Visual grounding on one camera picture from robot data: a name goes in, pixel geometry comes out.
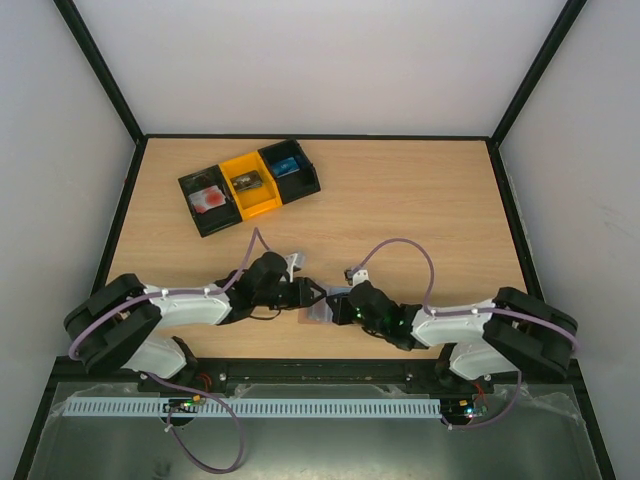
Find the black VIP card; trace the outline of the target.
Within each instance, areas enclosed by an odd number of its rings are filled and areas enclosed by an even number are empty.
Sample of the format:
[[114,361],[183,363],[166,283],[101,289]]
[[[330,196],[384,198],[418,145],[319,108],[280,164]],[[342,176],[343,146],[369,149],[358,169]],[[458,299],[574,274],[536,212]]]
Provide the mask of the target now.
[[263,180],[257,170],[245,172],[231,179],[232,187],[237,193],[258,189],[263,186]]

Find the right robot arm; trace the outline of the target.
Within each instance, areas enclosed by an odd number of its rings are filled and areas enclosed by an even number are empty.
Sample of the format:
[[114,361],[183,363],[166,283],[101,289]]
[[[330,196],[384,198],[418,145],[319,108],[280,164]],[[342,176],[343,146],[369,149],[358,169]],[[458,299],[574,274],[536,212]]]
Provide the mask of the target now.
[[578,347],[576,320],[512,287],[475,304],[425,308],[398,304],[365,280],[326,303],[333,323],[358,325],[400,350],[440,346],[436,379],[450,392],[510,372],[562,382]]

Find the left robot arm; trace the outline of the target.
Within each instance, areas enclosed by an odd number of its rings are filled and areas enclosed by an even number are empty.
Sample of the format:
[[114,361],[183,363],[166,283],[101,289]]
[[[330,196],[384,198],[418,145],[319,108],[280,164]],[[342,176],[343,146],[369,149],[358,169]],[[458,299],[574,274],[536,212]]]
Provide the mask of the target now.
[[68,356],[89,374],[128,369],[174,378],[191,354],[182,340],[162,330],[226,326],[252,318],[258,307],[281,313],[324,299],[325,288],[297,276],[300,261],[298,253],[283,257],[267,251],[223,279],[192,288],[161,288],[123,274],[66,316]]

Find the blue card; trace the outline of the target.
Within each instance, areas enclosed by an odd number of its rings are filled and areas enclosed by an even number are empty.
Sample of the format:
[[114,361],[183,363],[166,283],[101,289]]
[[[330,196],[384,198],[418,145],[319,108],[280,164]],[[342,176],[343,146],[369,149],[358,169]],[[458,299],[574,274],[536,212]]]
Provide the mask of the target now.
[[290,156],[279,160],[271,165],[273,175],[275,178],[281,178],[300,170],[300,166],[298,164],[297,158],[295,156]]

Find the yellow bin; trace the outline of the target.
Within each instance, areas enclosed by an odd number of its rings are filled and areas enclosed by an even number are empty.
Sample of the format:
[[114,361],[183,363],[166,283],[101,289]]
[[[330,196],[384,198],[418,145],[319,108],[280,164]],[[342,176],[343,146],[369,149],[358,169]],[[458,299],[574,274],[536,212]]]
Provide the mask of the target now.
[[219,167],[243,221],[283,205],[275,179],[257,151],[224,161]]

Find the black bin right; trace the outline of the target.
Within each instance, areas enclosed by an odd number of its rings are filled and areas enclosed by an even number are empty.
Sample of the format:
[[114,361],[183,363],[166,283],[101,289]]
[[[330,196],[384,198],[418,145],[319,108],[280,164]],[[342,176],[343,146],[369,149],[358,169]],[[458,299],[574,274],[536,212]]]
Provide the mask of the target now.
[[295,139],[258,150],[274,178],[283,204],[289,204],[321,190],[313,163]]

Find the black bin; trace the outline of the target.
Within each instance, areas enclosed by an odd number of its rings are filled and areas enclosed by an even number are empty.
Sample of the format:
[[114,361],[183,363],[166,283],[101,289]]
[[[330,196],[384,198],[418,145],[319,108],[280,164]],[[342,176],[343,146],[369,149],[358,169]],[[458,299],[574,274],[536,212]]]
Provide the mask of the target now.
[[201,237],[242,222],[231,187],[218,165],[183,176],[178,183]]
[[295,139],[258,150],[274,178],[283,204],[289,204],[321,190],[313,163]]

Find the black bin left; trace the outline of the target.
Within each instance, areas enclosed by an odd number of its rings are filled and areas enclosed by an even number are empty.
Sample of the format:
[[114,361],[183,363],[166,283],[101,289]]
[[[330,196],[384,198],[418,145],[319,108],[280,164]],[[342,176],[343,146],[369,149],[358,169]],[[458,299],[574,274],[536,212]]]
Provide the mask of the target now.
[[218,165],[183,176],[178,183],[201,237],[242,222],[231,187]]

